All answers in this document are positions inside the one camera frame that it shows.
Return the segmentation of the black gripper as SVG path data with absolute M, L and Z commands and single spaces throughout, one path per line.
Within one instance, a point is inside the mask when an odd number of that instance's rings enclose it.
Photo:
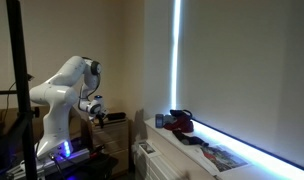
M 104 119 L 106 118 L 106 114 L 104 113 L 98 113 L 96 114 L 96 119 L 99 121 L 98 124 L 96 126 L 99 126 L 101 129 L 104 128 Z

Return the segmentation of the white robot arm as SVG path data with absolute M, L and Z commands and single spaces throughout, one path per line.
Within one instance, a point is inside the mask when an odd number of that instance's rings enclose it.
M 69 135 L 69 112 L 75 103 L 89 115 L 91 121 L 96 116 L 103 119 L 107 114 L 103 97 L 89 96 L 100 85 L 102 66 L 92 59 L 73 56 L 59 71 L 42 84 L 30 90 L 30 100 L 41 105 L 49 105 L 49 112 L 43 118 L 44 135 L 35 146 L 36 157 L 45 159 L 50 153 L 69 156 L 73 147 Z

